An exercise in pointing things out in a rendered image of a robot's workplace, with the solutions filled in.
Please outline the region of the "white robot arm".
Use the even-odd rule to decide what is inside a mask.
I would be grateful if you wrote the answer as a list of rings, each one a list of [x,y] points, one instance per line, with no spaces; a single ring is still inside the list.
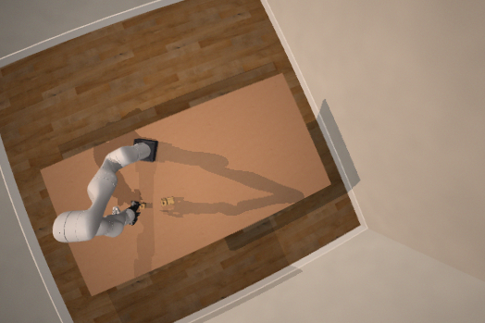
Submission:
[[[87,210],[67,211],[60,214],[53,225],[55,239],[59,242],[85,242],[94,236],[119,236],[124,226],[134,220],[135,214],[131,209],[120,212],[118,206],[114,206],[112,215],[103,217],[109,199],[118,184],[118,178],[114,173],[141,160],[142,157],[148,157],[150,153],[151,149],[145,143],[122,146],[109,153],[87,188],[92,206]]]

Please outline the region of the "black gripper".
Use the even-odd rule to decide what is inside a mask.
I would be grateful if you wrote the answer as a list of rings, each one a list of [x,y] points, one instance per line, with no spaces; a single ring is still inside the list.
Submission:
[[[138,207],[139,207],[139,206],[141,206],[141,204],[139,204],[139,202],[137,202],[137,201],[131,201],[131,202],[132,202],[131,207],[126,208],[126,209],[131,209],[131,210],[134,212],[134,214],[135,214],[135,218],[136,218],[136,217],[138,217],[138,216],[141,214],[141,212],[136,212],[136,211],[137,211],[137,209],[138,209]],[[139,205],[138,205],[138,204],[139,204]],[[136,206],[136,205],[137,205],[137,206]],[[135,219],[135,218],[134,218],[134,219]],[[136,223],[136,221],[137,221],[137,220],[138,220],[138,218],[136,218],[135,220],[133,220],[133,221],[130,223],[130,225],[134,225],[134,224]]]

